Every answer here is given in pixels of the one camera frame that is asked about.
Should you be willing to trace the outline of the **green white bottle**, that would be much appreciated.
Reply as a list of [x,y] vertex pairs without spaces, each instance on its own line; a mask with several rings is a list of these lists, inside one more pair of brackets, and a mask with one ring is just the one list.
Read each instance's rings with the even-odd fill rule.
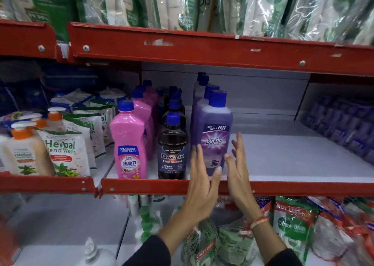
[[135,223],[136,247],[139,249],[150,236],[156,235],[163,227],[160,204],[166,196],[130,194],[127,199]]

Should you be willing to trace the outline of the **white metal shelf board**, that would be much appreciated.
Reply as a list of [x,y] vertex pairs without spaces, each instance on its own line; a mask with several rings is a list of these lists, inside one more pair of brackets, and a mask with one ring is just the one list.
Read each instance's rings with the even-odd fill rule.
[[374,167],[289,115],[233,113],[254,182],[374,183]]

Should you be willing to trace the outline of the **orange pump hand wash bottle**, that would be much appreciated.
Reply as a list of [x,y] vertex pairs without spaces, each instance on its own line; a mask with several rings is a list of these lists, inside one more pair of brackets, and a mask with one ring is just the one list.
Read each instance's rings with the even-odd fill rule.
[[55,176],[56,171],[44,142],[35,134],[35,122],[11,125],[12,137],[0,135],[0,160],[5,172],[19,176]]
[[48,127],[47,119],[40,113],[31,113],[19,117],[20,121],[31,121],[35,122],[35,127],[39,129],[45,129]]
[[47,127],[44,131],[54,131],[54,132],[66,132],[66,128],[63,123],[63,112],[66,108],[63,107],[50,107],[48,108],[48,119]]

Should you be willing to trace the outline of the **person's left hand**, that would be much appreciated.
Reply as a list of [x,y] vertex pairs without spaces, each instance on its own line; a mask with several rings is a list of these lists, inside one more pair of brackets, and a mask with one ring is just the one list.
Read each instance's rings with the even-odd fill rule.
[[182,211],[193,226],[208,218],[215,207],[218,193],[209,193],[212,176],[208,176],[200,144],[193,146],[190,161],[190,182]]

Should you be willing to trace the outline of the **pink floor cleaner bottle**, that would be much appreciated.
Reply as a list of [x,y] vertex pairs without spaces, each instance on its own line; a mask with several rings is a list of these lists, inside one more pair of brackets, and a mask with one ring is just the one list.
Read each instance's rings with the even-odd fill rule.
[[156,89],[152,86],[151,80],[143,80],[143,86],[146,89],[146,94],[149,98],[152,98],[154,102],[158,101],[158,94]]
[[135,106],[135,112],[144,122],[146,156],[147,160],[151,160],[153,157],[153,145],[155,137],[152,106],[150,105],[150,102],[143,97],[143,92],[139,89],[133,89],[131,91],[131,99],[133,100]]
[[153,88],[145,85],[137,85],[135,89],[143,93],[143,99],[147,101],[150,106],[155,107],[157,105],[157,94]]
[[119,179],[139,180],[147,177],[145,122],[132,100],[118,103],[118,114],[110,122],[115,143],[115,168]]

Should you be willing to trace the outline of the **green pouch with red top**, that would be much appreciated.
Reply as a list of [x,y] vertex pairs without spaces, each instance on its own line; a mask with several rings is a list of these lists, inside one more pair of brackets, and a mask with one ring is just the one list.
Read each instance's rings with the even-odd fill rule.
[[319,209],[304,198],[276,196],[273,229],[305,266]]

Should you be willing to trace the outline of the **person's right forearm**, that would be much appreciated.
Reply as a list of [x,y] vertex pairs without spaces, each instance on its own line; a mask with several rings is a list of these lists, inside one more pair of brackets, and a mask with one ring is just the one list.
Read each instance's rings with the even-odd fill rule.
[[[245,214],[249,223],[262,216]],[[269,221],[254,227],[253,234],[264,266],[303,266],[295,252],[285,245]]]

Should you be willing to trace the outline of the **blue white refill pouch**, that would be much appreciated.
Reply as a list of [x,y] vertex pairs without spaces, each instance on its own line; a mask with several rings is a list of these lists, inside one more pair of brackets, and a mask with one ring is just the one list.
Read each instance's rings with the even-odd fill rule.
[[103,102],[109,102],[116,107],[118,107],[118,103],[123,100],[127,100],[128,96],[126,93],[124,93],[122,90],[114,88],[106,88],[96,95],[96,99],[103,101]]
[[65,108],[66,112],[72,113],[73,108],[89,107],[92,98],[95,98],[93,94],[83,92],[81,89],[76,89],[68,94],[57,92],[55,97],[50,100],[50,105]]

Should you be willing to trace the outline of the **red thread wrist band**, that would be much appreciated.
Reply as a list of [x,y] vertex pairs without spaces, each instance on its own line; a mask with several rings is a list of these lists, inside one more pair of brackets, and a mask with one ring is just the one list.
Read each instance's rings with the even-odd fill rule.
[[242,237],[247,237],[252,234],[253,228],[258,226],[259,224],[262,224],[264,222],[269,221],[269,217],[262,216],[258,219],[255,219],[253,222],[249,223],[246,220],[243,222],[243,230],[240,230],[238,234]]

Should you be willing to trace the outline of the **stack of dark blue packs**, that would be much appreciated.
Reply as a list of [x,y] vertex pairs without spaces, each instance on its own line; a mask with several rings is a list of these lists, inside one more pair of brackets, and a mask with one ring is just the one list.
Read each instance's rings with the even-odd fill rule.
[[95,95],[99,78],[87,66],[50,60],[0,59],[0,116],[15,111],[42,111],[52,107],[57,92],[76,89]]

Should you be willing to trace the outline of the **green patterned refill pouch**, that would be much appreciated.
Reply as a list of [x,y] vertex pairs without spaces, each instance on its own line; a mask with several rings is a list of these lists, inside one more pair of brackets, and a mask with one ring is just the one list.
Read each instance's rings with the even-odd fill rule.
[[221,241],[213,221],[201,221],[185,238],[181,250],[184,266],[213,266],[221,251]]
[[218,237],[221,250],[215,260],[217,266],[251,266],[258,248],[244,217],[219,226]]

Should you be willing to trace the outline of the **red shelf edge rail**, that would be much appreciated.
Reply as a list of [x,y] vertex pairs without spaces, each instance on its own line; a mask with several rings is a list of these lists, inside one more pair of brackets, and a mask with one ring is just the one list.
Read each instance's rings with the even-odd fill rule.
[[61,193],[99,195],[91,177],[26,176],[0,173],[2,193]]
[[374,47],[70,23],[75,58],[374,76]]
[[0,56],[56,59],[57,41],[46,23],[0,19]]

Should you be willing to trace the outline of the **person's right hand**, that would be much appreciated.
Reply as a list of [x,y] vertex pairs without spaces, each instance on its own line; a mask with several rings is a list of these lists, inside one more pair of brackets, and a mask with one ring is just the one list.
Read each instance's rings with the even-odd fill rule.
[[243,144],[243,138],[240,132],[236,135],[236,140],[232,140],[234,149],[232,150],[233,158],[236,161],[237,183],[235,186],[229,186],[230,196],[234,199],[235,204],[244,214],[258,215],[262,214],[252,192],[249,180],[249,172],[246,163],[246,153]]

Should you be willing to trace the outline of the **white green hand wash pouch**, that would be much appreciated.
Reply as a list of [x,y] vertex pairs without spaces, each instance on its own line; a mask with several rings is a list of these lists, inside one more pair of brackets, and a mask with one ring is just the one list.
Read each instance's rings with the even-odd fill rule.
[[91,144],[91,124],[87,121],[82,121],[76,117],[73,117],[70,113],[63,114],[63,124],[66,131],[80,132],[82,134],[85,143],[89,168],[90,170],[97,169],[94,157],[94,149]]
[[84,137],[80,132],[56,132],[36,128],[58,177],[89,177],[90,167]]
[[92,125],[90,129],[91,145],[94,151],[94,158],[97,159],[106,154],[104,128],[102,125],[102,114],[99,107],[77,107],[72,109],[74,114],[83,122]]
[[104,144],[105,147],[108,147],[114,144],[114,139],[110,130],[110,122],[113,120],[113,116],[115,113],[115,106],[113,103],[104,102],[95,98],[90,100],[90,107],[105,107],[104,109],[100,109],[101,117],[102,117],[102,126],[103,126],[103,136],[104,136]]

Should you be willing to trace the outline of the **person's left forearm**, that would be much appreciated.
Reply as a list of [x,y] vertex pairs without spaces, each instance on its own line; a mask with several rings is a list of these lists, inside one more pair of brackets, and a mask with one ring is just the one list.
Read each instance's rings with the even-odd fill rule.
[[151,235],[121,266],[171,266],[171,258],[182,240],[211,213],[212,211],[181,209],[159,233]]

